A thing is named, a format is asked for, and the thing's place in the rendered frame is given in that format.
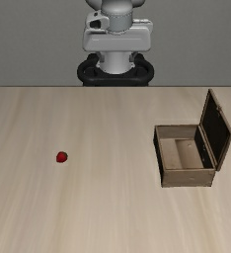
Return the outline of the red strawberry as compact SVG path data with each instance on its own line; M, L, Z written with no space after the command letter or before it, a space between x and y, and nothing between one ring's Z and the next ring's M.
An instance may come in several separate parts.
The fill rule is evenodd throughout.
M64 151L59 151L56 155L56 161L58 163L63 163L67 160L68 154Z

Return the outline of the wooden box lid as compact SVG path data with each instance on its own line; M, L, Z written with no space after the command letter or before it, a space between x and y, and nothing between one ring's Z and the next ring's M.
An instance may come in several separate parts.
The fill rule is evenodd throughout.
M214 168L220 171L231 142L231 126L212 89L207 91L199 126Z

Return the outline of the wooden box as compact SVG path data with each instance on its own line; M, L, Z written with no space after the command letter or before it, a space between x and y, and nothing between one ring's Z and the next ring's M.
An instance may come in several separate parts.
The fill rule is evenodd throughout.
M216 165L200 126L155 126L153 143L163 188L212 185Z

